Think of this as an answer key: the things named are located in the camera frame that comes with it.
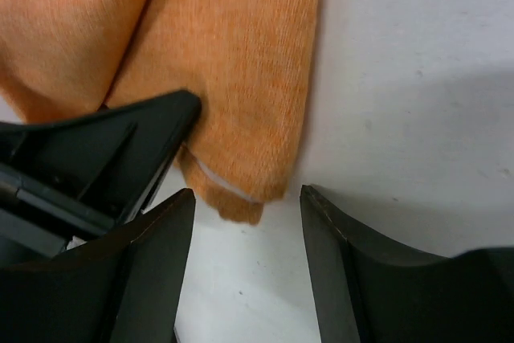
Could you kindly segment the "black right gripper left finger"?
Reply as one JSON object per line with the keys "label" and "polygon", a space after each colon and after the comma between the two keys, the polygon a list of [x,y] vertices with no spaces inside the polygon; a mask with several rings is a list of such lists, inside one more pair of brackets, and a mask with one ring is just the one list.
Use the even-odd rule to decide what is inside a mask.
{"label": "black right gripper left finger", "polygon": [[1,270],[3,342],[175,342],[195,197],[179,190],[103,237]]}

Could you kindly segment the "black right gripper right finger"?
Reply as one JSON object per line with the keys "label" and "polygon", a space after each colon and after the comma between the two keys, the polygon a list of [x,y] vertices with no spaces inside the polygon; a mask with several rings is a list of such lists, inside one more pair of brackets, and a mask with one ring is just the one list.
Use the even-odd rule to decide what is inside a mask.
{"label": "black right gripper right finger", "polygon": [[513,250],[442,257],[395,241],[312,186],[300,211],[323,342],[510,342]]}

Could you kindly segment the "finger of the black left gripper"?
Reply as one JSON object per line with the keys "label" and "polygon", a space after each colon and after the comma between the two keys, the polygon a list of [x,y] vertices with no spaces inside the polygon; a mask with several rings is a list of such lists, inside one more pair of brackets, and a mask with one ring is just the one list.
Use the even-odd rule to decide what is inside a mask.
{"label": "finger of the black left gripper", "polygon": [[179,90],[41,125],[1,125],[1,254],[53,257],[153,201],[201,100]]}

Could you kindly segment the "orange cloth placemat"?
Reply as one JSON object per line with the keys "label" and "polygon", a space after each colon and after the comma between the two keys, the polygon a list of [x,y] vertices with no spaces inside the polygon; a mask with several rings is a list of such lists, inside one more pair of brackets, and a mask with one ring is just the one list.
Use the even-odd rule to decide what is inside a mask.
{"label": "orange cloth placemat", "polygon": [[281,199],[304,123],[318,0],[1,0],[1,95],[27,123],[187,89],[177,157],[219,215]]}

